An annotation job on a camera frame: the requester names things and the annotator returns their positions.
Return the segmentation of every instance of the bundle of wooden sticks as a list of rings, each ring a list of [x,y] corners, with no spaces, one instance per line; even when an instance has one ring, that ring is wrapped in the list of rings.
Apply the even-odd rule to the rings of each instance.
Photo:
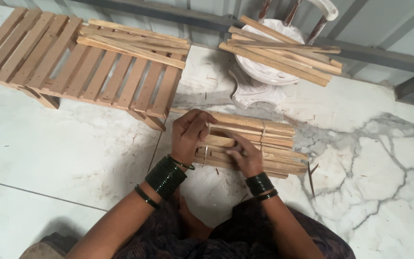
[[[175,108],[170,111],[187,112]],[[302,175],[307,171],[306,162],[301,162],[308,159],[307,155],[292,151],[295,131],[291,125],[219,112],[209,113],[218,123],[210,124],[206,141],[196,150],[196,163],[238,170],[233,157],[226,153],[228,147],[236,145],[229,135],[232,132],[248,139],[262,151],[264,171],[269,176],[285,179],[289,174]]]
[[[89,19],[89,25],[83,27],[79,33],[82,34],[77,39],[79,44],[144,58],[180,69],[184,69],[185,66],[182,56],[188,54],[191,46],[188,40],[171,35],[95,19]]]
[[[231,26],[229,32],[233,35],[227,43],[220,44],[220,49],[324,87],[332,79],[331,75],[314,68],[341,74],[343,64],[322,54],[340,53],[339,47],[301,44],[246,16],[242,16],[240,21],[277,40]]]

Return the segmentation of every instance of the marble tile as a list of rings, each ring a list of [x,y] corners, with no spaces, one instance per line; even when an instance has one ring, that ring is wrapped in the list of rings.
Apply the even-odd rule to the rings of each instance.
[[[46,235],[82,237],[104,211],[0,185],[0,258],[18,258]]]
[[[333,77],[325,88],[304,80],[284,86],[287,98],[277,107],[257,103],[244,111],[230,100],[235,87],[224,67],[230,65],[231,56],[223,53],[219,65],[210,68],[209,77],[223,84],[207,91],[207,98],[203,93],[208,81],[181,81],[173,106],[291,123],[297,132],[294,149],[308,153],[312,166],[319,164],[319,169],[313,175],[316,200],[307,175],[272,178],[285,203],[340,235],[358,258],[413,257],[414,106],[395,102],[390,89]],[[187,63],[195,59],[193,63],[205,64],[209,57],[218,54],[192,47]],[[205,76],[196,69],[190,73]],[[172,117],[178,115],[170,115],[168,129]],[[155,161],[169,151],[170,134],[165,132]],[[181,189],[191,197],[187,199],[193,214],[210,226],[227,218],[230,208],[246,194],[245,199],[250,198],[250,193],[241,192],[243,180],[236,172],[218,170],[227,178],[217,175],[215,167],[198,165]],[[226,184],[232,177],[235,185]],[[216,207],[219,202],[222,210]],[[211,211],[217,217],[210,216]]]
[[[0,183],[110,209],[140,182],[160,132],[125,111],[62,99],[44,108],[0,86]]]

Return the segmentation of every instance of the person's left hand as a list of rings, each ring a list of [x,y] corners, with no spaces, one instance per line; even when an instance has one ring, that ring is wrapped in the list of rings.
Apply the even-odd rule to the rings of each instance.
[[[176,119],[172,126],[172,152],[170,156],[185,165],[194,161],[196,147],[205,141],[208,135],[207,122],[216,124],[211,114],[193,109]]]

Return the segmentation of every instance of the grey metal wall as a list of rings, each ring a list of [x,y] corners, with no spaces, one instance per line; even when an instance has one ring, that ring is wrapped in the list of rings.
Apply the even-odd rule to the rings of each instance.
[[[212,13],[247,15],[257,18],[262,0],[152,0],[180,8]],[[295,0],[273,0],[268,18],[283,19]],[[329,22],[321,36],[379,47],[386,50],[414,55],[414,0],[332,0],[340,15]],[[70,0],[0,0],[10,6],[40,7],[44,11],[77,15],[88,20],[97,18],[120,24],[189,37],[193,42],[216,47],[224,35],[207,29],[191,27],[141,15],[77,3]],[[293,24],[309,33],[322,13],[313,4],[303,1]],[[344,72],[354,79],[385,85],[397,85],[414,76],[414,73],[366,64],[350,59],[340,59]]]

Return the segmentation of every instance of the bangle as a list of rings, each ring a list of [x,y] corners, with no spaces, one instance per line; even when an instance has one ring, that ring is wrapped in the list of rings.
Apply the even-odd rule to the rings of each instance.
[[[161,206],[158,205],[158,203],[155,203],[146,193],[140,189],[139,185],[135,185],[135,191],[142,197],[143,200],[145,200],[147,203],[149,203],[153,208],[159,209]]]
[[[264,172],[247,178],[245,183],[250,188],[250,192],[253,196],[257,196],[258,194],[274,189],[274,185],[272,185],[271,180],[269,180],[268,176]]]
[[[189,170],[194,170],[194,169],[196,169],[196,168],[194,167],[194,165],[185,165],[185,164],[182,164],[182,163],[180,163],[180,162],[176,161],[176,160],[175,160],[172,156],[170,156],[170,154],[167,154],[167,157],[169,157],[170,161],[174,162],[175,164],[177,164],[177,165],[179,165],[179,166],[182,166],[182,167],[187,168],[187,169],[189,169]]]
[[[276,195],[277,195],[277,190],[274,189],[272,192],[270,192],[268,194],[258,195],[255,198],[257,198],[257,200],[259,200],[259,201],[264,201],[264,200],[269,199],[271,197],[274,197]]]
[[[168,156],[164,156],[145,176],[145,181],[163,199],[169,200],[186,178],[186,174]]]

